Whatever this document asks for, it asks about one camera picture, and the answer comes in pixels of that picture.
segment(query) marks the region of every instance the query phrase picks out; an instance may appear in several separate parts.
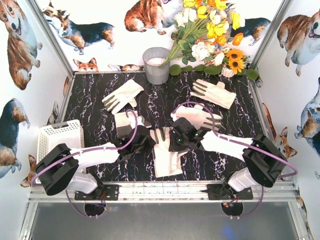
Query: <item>work glove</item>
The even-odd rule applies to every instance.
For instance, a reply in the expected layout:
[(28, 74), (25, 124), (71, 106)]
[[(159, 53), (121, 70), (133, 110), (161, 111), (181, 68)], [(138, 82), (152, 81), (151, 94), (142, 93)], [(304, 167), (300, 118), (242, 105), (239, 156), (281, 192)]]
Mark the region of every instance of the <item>work glove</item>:
[(204, 135), (203, 140), (201, 140), (201, 144), (205, 151), (226, 154), (231, 157), (240, 159), (243, 162), (245, 161), (242, 154), (244, 153), (244, 149), (246, 149), (247, 147), (231, 142), (230, 140), (235, 140), (238, 142), (251, 145), (253, 143), (252, 138), (229, 136), (229, 135), (220, 134), (220, 133), (218, 133), (218, 136), (216, 136), (213, 131), (209, 131)]
[[(178, 118), (187, 119), (197, 130), (201, 127), (212, 129), (213, 120), (209, 112), (203, 111), (203, 107), (195, 105), (194, 107), (180, 106), (175, 111), (175, 114), (171, 114), (173, 121), (175, 122)], [(214, 117), (214, 129), (216, 131), (221, 126), (221, 116), (213, 114)]]
[(196, 96), (203, 100), (217, 104), (225, 109), (229, 109), (236, 98), (236, 94), (225, 90), (225, 84), (219, 82), (214, 85), (210, 82), (198, 79), (192, 83), (191, 96)]
[(113, 115), (118, 113), (128, 103), (132, 107), (137, 106), (137, 102), (134, 99), (144, 88), (136, 83), (133, 79), (130, 79), (117, 90), (106, 96), (102, 102), (108, 112)]
[(181, 156), (184, 152), (170, 152), (170, 127), (150, 130), (150, 136), (156, 142), (153, 147), (154, 170), (156, 178), (182, 174)]

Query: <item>flower pot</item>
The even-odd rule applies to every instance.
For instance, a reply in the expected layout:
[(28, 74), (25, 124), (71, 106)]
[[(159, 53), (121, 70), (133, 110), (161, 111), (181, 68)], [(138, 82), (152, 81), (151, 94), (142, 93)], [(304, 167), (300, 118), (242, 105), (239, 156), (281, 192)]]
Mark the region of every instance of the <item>flower pot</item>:
[(235, 72), (229, 68), (226, 67), (226, 65), (222, 66), (222, 71), (221, 71), (222, 76), (226, 78), (231, 78), (235, 75)]
[(167, 59), (170, 51), (163, 47), (151, 47), (147, 49), (143, 55), (144, 61), (144, 69), (146, 74), (146, 79), (149, 83), (154, 85), (164, 84), (169, 79), (169, 70), (170, 70), (170, 62), (167, 64), (160, 66), (153, 63), (150, 63), (149, 60), (161, 58)]

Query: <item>glove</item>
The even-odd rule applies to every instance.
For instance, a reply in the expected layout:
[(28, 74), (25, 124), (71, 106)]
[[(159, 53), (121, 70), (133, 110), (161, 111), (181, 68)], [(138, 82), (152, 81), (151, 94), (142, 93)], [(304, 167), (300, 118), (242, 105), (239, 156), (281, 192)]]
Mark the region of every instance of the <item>glove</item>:
[(129, 102), (131, 106), (136, 107), (137, 102), (133, 98), (143, 90), (144, 89), (142, 86), (140, 86), (134, 80), (130, 79), (117, 90), (106, 96), (102, 100), (102, 102), (104, 103), (106, 110), (108, 112), (111, 111), (111, 113), (114, 115), (118, 113)]
[(156, 142), (153, 147), (155, 177), (165, 177), (182, 174), (181, 156), (185, 152), (170, 152), (170, 127), (150, 130), (150, 136)]
[(217, 104), (225, 109), (229, 109), (236, 98), (235, 93), (225, 90), (225, 84), (223, 82), (214, 85), (210, 82), (198, 79), (193, 83), (192, 89), (195, 92), (190, 92), (191, 96), (196, 96)]
[[(249, 144), (249, 145), (253, 143), (253, 140), (250, 137), (242, 138), (242, 137), (224, 135), (220, 133), (218, 133), (218, 135), (228, 138), (229, 140), (232, 139), (232, 140)], [(244, 149), (246, 149), (247, 147), (231, 142), (229, 140), (224, 140), (216, 136), (213, 131), (209, 131), (204, 135), (203, 140), (201, 141), (201, 144), (204, 150), (206, 151), (226, 154), (231, 157), (240, 159), (241, 161), (244, 162), (245, 160), (242, 157), (242, 154), (244, 153)]]
[[(178, 118), (185, 118), (196, 129), (201, 127), (212, 129), (213, 121), (211, 115), (206, 111), (202, 111), (202, 109), (203, 107), (200, 105), (195, 105), (194, 107), (180, 106), (175, 112), (176, 119), (173, 117), (173, 121), (176, 121)], [(218, 127), (221, 126), (221, 116), (213, 114), (213, 117), (215, 129), (218, 130)]]

